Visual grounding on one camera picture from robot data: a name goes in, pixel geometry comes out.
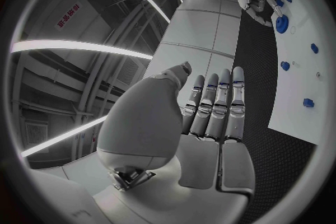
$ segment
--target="air vent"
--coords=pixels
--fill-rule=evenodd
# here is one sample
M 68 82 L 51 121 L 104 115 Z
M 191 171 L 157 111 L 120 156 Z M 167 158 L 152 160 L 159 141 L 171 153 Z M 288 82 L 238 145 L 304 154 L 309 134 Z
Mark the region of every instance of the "air vent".
M 138 68 L 139 66 L 130 57 L 127 57 L 122 69 L 117 76 L 117 80 L 129 86 L 132 83 Z
M 26 122 L 26 136 L 29 146 L 36 146 L 48 140 L 48 125 Z

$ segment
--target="black mesh floor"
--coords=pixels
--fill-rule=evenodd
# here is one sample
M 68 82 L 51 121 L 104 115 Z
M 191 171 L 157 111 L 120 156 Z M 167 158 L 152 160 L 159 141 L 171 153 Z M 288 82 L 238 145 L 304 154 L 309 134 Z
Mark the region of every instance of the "black mesh floor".
M 268 6 L 262 16 L 270 20 Z M 314 145 L 268 128 L 276 96 L 278 59 L 272 27 L 242 11 L 234 67 L 245 75 L 244 140 L 256 173 L 256 192 L 240 224 L 252 223 L 270 210 L 295 183 Z

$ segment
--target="blue knob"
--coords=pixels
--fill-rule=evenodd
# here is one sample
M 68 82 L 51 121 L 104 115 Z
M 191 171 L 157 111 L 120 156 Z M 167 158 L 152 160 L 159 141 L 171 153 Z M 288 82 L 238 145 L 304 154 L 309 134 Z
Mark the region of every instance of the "blue knob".
M 277 2 L 277 4 L 278 4 L 278 6 L 281 6 L 281 7 L 282 7 L 283 4 L 284 4 L 281 0 L 276 0 L 276 2 Z
M 304 106 L 307 108 L 313 108 L 314 102 L 308 98 L 304 99 Z
M 288 24 L 289 24 L 289 20 L 286 15 L 282 15 L 282 17 L 278 17 L 277 22 L 276 22 L 277 31 L 280 34 L 283 34 L 284 32 L 286 32 L 288 28 Z
M 310 45 L 310 48 L 311 48 L 311 50 L 312 50 L 315 54 L 317 54 L 317 53 L 319 52 L 319 48 L 318 48 L 318 46 L 316 46 L 314 43 L 312 43 L 312 44 Z
M 281 63 L 280 63 L 280 66 L 281 66 L 282 69 L 284 69 L 285 71 L 288 71 L 291 65 L 290 65 L 290 63 L 288 63 L 288 62 L 281 62 Z

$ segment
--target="red sign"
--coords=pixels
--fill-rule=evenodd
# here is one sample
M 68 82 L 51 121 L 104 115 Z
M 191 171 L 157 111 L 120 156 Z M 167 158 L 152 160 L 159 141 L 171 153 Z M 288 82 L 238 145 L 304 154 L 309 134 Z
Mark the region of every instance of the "red sign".
M 65 25 L 68 23 L 68 21 L 82 8 L 83 6 L 76 2 L 72 5 L 71 8 L 68 9 L 68 11 L 59 19 L 59 21 L 56 23 L 55 28 L 58 31 L 62 31 Z

